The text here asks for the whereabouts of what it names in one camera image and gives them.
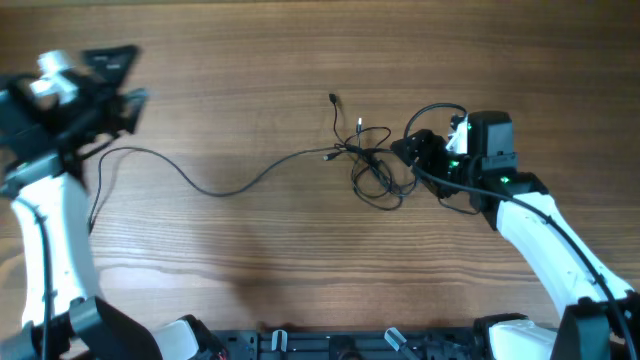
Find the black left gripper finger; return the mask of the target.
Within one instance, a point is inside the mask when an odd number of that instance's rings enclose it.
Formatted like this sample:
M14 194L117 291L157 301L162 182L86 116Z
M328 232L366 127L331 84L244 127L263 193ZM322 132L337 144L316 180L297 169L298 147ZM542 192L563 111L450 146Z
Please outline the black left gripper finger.
M122 128L129 134L136 132L137 124L146 105L147 98L148 93L143 88L135 89L122 97L123 108L120 114Z
M139 54L136 45L84 50L85 65L108 83L123 83Z

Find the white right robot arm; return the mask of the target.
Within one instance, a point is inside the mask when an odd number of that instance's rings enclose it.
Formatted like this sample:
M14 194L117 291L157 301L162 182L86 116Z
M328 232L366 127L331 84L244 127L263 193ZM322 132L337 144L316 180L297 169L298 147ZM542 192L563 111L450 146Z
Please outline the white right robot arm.
M563 218L543 182L518 169L513 122L501 111L459 111L450 132L405 129L391 151L437 199L459 192L511 243L549 294L560 325L521 314L476 320L485 359L636 359L639 294Z

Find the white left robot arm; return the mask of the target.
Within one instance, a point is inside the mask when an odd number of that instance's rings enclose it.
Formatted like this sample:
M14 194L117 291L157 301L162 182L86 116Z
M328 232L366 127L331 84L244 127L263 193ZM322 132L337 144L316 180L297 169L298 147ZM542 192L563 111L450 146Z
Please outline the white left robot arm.
M61 50L39 72L1 80L1 144L14 156L1 184L20 225L27 295L22 328L1 344L5 359L57 359L74 340L88 359L192 359L196 332L180 319L149 330L102 295L89 245L84 161L97 138L133 133L147 94L123 92L139 50L86 50L77 70Z

